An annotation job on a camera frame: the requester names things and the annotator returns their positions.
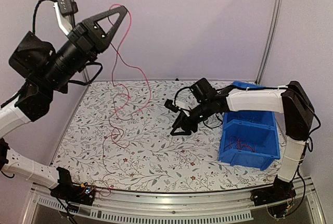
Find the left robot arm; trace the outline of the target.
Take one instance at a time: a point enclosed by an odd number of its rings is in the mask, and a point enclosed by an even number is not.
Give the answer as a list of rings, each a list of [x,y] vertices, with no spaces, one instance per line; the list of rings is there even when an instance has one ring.
[[[64,29],[68,40],[59,51],[29,31],[9,59],[10,66],[25,82],[11,99],[1,104],[1,138],[45,116],[55,91],[66,94],[70,83],[89,85],[90,81],[73,80],[73,76],[87,66],[102,66],[96,61],[97,56],[110,46],[127,13],[125,6],[118,5]],[[21,156],[4,139],[1,139],[1,171],[43,185],[66,200],[73,200],[80,189],[73,184],[68,170],[44,166]]]

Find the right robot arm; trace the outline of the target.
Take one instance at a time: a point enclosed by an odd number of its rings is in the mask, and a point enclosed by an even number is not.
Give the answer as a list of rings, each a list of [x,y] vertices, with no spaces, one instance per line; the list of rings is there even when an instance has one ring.
[[[267,169],[280,159],[281,166],[269,190],[280,201],[302,163],[316,120],[314,107],[298,81],[267,87],[235,81],[214,88],[202,78],[189,87],[197,101],[194,108],[169,99],[165,107],[178,114],[172,136],[196,133],[200,123],[223,116],[218,160],[230,165]]]

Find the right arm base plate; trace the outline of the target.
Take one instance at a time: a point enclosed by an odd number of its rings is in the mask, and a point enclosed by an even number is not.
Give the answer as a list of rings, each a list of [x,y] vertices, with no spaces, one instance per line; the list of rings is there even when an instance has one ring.
[[[255,206],[284,201],[287,199],[292,199],[296,196],[294,188],[291,188],[290,190],[284,190],[283,188],[275,188],[274,186],[254,189],[250,193],[250,199],[254,202]]]

